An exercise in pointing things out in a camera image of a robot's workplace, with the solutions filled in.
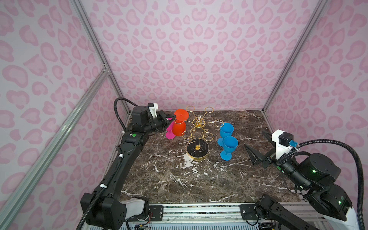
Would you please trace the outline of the red wine glass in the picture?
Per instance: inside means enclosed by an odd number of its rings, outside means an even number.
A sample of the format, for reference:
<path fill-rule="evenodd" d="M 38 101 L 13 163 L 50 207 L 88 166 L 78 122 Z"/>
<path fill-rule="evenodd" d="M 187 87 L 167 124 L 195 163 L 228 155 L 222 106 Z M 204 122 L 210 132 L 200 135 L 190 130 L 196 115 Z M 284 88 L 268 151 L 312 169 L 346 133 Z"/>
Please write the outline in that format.
<path fill-rule="evenodd" d="M 172 132 L 175 136 L 180 137 L 186 131 L 186 121 L 189 113 L 185 109 L 178 109 L 174 112 L 175 121 L 173 122 Z"/>

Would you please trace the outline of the magenta wine glass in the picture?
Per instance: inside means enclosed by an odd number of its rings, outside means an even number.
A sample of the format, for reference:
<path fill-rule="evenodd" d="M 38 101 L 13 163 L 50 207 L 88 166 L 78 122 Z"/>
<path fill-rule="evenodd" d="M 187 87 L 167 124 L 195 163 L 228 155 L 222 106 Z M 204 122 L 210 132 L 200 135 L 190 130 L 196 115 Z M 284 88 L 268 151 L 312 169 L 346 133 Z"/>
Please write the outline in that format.
<path fill-rule="evenodd" d="M 174 124 L 174 118 L 168 118 L 169 121 L 171 122 L 169 127 L 166 129 L 166 138 L 169 140 L 173 140 L 176 135 L 173 133 L 173 124 Z"/>

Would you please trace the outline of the blue wine glass front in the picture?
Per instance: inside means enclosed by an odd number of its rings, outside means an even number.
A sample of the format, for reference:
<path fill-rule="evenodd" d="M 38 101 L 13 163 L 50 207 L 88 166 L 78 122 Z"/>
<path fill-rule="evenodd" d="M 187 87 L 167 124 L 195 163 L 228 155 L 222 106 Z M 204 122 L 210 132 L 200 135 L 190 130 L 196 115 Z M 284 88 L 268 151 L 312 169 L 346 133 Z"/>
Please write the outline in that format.
<path fill-rule="evenodd" d="M 232 158 L 232 153 L 237 149 L 239 142 L 237 138 L 228 136 L 223 139 L 223 151 L 220 156 L 223 160 L 229 161 Z"/>

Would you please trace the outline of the blue wine glass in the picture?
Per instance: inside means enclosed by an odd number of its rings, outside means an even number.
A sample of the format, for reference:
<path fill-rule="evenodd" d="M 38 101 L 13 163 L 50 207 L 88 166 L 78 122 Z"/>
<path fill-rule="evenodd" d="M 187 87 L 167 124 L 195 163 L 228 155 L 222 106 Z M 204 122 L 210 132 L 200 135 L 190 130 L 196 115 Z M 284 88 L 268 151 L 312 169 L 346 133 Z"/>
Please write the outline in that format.
<path fill-rule="evenodd" d="M 219 130 L 220 138 L 217 140 L 219 146 L 223 147 L 223 141 L 234 132 L 234 126 L 230 123 L 224 123 Z"/>
<path fill-rule="evenodd" d="M 229 161 L 232 158 L 232 153 L 237 149 L 239 142 L 237 138 L 228 136 L 223 139 L 223 151 L 220 156 L 223 160 Z"/>

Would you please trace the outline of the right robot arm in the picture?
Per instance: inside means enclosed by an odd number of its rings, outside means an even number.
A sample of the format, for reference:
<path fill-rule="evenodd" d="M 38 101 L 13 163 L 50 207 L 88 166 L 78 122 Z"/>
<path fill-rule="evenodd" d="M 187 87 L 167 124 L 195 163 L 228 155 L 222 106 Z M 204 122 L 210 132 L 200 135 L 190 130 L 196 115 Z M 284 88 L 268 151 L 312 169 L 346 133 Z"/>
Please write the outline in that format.
<path fill-rule="evenodd" d="M 245 149 L 252 164 L 263 168 L 274 165 L 288 178 L 296 190 L 306 191 L 303 198 L 330 223 L 335 230 L 363 230 L 364 172 L 357 152 L 349 145 L 329 139 L 309 140 L 302 143 L 294 141 L 293 134 L 282 130 L 274 133 L 263 132 L 273 148 L 262 154 L 249 145 Z M 353 157 L 358 181 L 357 206 L 339 185 L 335 184 L 341 169 L 326 155 L 300 151 L 312 144 L 332 144 L 347 150 Z"/>

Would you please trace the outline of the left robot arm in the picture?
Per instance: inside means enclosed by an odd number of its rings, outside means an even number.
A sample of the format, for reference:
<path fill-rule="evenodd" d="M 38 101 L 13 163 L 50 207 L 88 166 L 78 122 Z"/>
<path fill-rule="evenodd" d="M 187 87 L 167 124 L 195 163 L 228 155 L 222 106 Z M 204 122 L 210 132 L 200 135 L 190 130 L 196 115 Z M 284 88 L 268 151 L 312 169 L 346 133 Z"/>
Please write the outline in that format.
<path fill-rule="evenodd" d="M 111 167 L 94 191 L 85 193 L 81 198 L 83 216 L 77 226 L 78 230 L 82 229 L 84 223 L 118 230 L 131 217 L 136 216 L 142 220 L 148 217 L 148 199 L 132 198 L 120 201 L 121 190 L 149 136 L 165 132 L 175 118 L 175 115 L 157 110 L 152 103 L 133 108 L 131 122 L 116 147 L 117 156 Z"/>

